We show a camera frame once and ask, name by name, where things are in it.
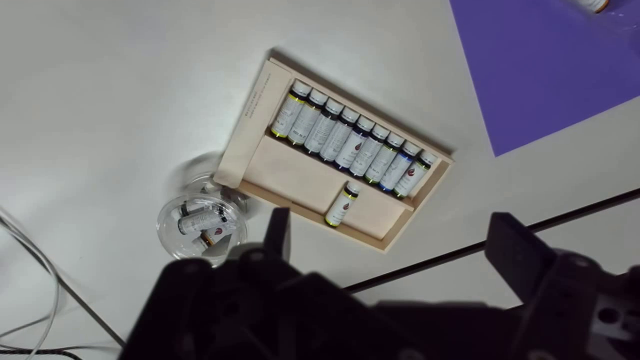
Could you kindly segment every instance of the wooden box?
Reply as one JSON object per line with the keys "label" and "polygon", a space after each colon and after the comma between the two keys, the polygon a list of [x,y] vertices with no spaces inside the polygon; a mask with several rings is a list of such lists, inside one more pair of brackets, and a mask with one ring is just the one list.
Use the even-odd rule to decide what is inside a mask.
{"label": "wooden box", "polygon": [[[420,148],[437,155],[438,160],[403,200],[361,181],[360,196],[349,209],[341,225],[337,228],[326,225],[324,214],[344,185],[347,181],[358,180],[296,150],[287,145],[286,140],[278,141],[268,135],[269,126],[277,116],[280,105],[295,79],[300,79]],[[337,231],[345,238],[386,252],[442,182],[453,160],[427,141],[369,111],[358,101],[340,95],[343,91],[331,89],[324,84],[326,82],[321,79],[301,74],[274,58],[266,61],[234,129],[214,180],[272,205],[288,207],[292,213],[327,231]]]}

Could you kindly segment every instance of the purple paper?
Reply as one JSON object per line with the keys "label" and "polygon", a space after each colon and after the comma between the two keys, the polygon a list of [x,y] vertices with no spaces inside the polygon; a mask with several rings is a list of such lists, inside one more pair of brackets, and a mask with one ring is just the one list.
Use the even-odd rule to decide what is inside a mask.
{"label": "purple paper", "polygon": [[496,156],[640,95],[640,57],[606,15],[562,0],[451,7]]}

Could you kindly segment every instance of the white bottle cap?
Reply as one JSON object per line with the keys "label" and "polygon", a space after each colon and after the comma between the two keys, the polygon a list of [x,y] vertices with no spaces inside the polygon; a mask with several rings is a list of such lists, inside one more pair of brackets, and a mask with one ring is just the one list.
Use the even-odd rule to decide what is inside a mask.
{"label": "white bottle cap", "polygon": [[361,187],[360,184],[350,181],[347,183],[347,189],[349,189],[349,191],[351,191],[352,193],[358,194],[360,193]]}
{"label": "white bottle cap", "polygon": [[387,137],[387,142],[393,146],[400,146],[402,145],[403,141],[404,141],[404,138],[402,136],[396,135],[394,133],[390,133],[389,136]]}
{"label": "white bottle cap", "polygon": [[328,99],[329,97],[321,92],[319,92],[316,89],[311,90],[311,94],[309,95],[309,99],[312,99],[315,103],[320,104],[320,105],[324,105],[324,102]]}
{"label": "white bottle cap", "polygon": [[373,135],[376,135],[377,138],[381,138],[384,140],[384,138],[387,137],[387,135],[389,135],[389,130],[385,129],[383,126],[381,126],[380,124],[376,124],[373,127],[373,130],[371,130],[371,133]]}
{"label": "white bottle cap", "polygon": [[297,94],[300,94],[302,96],[307,96],[307,94],[309,94],[309,92],[311,91],[311,86],[308,86],[307,84],[303,83],[302,81],[300,81],[298,79],[296,79],[293,82],[293,86],[291,88]]}
{"label": "white bottle cap", "polygon": [[369,120],[369,118],[367,118],[366,116],[361,116],[361,117],[358,119],[358,127],[359,127],[360,129],[363,129],[363,130],[366,130],[366,131],[371,130],[371,128],[372,128],[372,127],[373,127],[373,125],[375,125],[375,124],[376,124],[375,122],[373,122],[373,121]]}
{"label": "white bottle cap", "polygon": [[332,98],[329,98],[329,100],[327,100],[326,105],[324,107],[330,112],[338,115],[340,111],[342,111],[342,108],[344,107],[344,105],[337,102],[336,100],[333,100]]}
{"label": "white bottle cap", "polygon": [[416,146],[410,142],[405,142],[402,148],[404,149],[404,151],[408,152],[411,155],[416,155],[421,150],[419,146]]}
{"label": "white bottle cap", "polygon": [[344,110],[342,111],[342,118],[344,118],[344,120],[347,120],[348,122],[356,122],[359,116],[359,113],[353,111],[350,108],[344,108]]}
{"label": "white bottle cap", "polygon": [[423,151],[422,154],[420,154],[420,159],[429,165],[433,165],[433,163],[438,159],[438,156],[435,156],[430,152]]}

